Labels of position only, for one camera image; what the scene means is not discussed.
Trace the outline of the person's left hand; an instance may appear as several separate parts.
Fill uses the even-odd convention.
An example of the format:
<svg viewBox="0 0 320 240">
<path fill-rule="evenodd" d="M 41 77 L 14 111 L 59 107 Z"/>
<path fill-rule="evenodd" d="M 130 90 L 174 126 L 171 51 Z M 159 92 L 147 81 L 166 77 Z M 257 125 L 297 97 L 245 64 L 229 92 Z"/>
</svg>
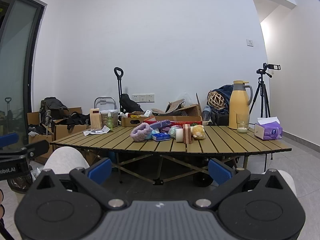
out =
<svg viewBox="0 0 320 240">
<path fill-rule="evenodd" d="M 3 219 L 4 214 L 5 214 L 5 208 L 2 204 L 3 200 L 4 200 L 4 194 L 3 194 L 3 191 L 0 190 L 0 219 Z"/>
</svg>

